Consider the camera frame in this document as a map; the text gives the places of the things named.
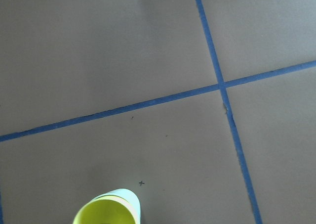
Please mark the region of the yellow paper cup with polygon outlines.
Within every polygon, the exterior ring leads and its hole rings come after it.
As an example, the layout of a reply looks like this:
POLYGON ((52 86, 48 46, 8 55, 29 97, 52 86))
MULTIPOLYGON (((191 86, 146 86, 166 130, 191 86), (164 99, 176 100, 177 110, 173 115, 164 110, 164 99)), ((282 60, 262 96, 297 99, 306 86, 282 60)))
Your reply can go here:
POLYGON ((125 199, 108 195, 85 204, 75 215, 74 224, 139 224, 135 208, 125 199))

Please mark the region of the green paper cup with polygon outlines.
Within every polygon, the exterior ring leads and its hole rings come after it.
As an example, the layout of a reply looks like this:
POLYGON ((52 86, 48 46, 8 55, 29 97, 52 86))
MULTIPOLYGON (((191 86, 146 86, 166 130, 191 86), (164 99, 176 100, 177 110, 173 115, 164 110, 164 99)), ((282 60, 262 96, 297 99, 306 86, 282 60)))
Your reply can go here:
POLYGON ((91 202, 96 200, 113 200, 121 203, 131 213, 134 218, 134 222, 136 224, 141 223, 141 205, 139 198, 133 191, 125 188, 120 188, 98 195, 93 198, 91 202))

